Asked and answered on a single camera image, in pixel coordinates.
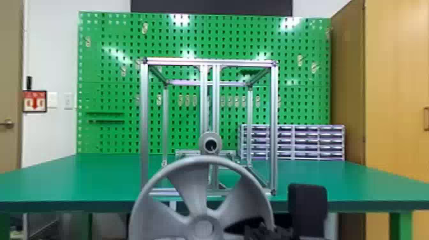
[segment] aluminum frame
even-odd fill
[[[187,80],[167,80],[155,66],[194,66],[200,70],[200,81]],[[253,76],[248,82],[222,82],[220,80],[221,71],[225,67],[258,67],[263,68],[260,72]],[[208,81],[208,73],[213,70],[213,81]],[[268,189],[272,195],[275,195],[278,186],[278,157],[277,138],[278,138],[278,65],[272,60],[242,60],[242,59],[186,59],[186,58],[169,58],[169,57],[145,57],[140,64],[140,164],[141,164],[141,180],[142,187],[148,179],[148,159],[149,159],[149,72],[154,74],[158,80],[164,84],[163,90],[163,142],[162,142],[162,166],[168,164],[167,149],[168,149],[168,85],[174,86],[200,86],[200,134],[209,130],[220,133],[220,86],[243,86],[247,87],[247,124],[252,125],[253,116],[253,85],[257,83],[263,76],[271,74],[271,103],[270,103],[270,153],[269,159],[269,177],[265,189]],[[207,96],[207,88],[212,86],[212,121],[211,129],[209,129],[209,102]],[[252,143],[252,128],[247,129],[248,141],[247,149],[250,152]],[[246,159],[246,168],[254,175],[257,173],[252,168],[251,154],[248,154]],[[213,167],[211,173],[210,192],[219,192],[218,167]],[[175,192],[173,188],[163,188],[154,190],[156,195],[171,196]]]

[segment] wheel rim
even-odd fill
[[[207,207],[209,166],[221,165],[241,178],[220,207]],[[190,212],[183,216],[149,194],[163,178],[168,178]],[[241,220],[262,217],[269,230],[274,229],[273,210],[259,182],[245,168],[219,156],[192,156],[171,163],[144,185],[130,218],[131,240],[181,237],[187,240],[230,239],[226,227]]]

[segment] cabinet door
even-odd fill
[[[429,132],[423,130],[423,108],[429,105],[428,13],[425,0],[366,2],[366,164],[426,182]],[[387,240],[386,214],[368,214],[366,220],[367,240]],[[429,239],[428,222],[429,213],[414,215],[414,239]]]

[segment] fire alarm sign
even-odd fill
[[[23,91],[24,92],[24,112],[46,112],[47,94],[46,91]]]

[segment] light switch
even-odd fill
[[[71,110],[75,106],[75,95],[73,93],[64,93],[64,109]]]
[[[49,109],[58,108],[58,93],[57,92],[48,92],[48,108]]]

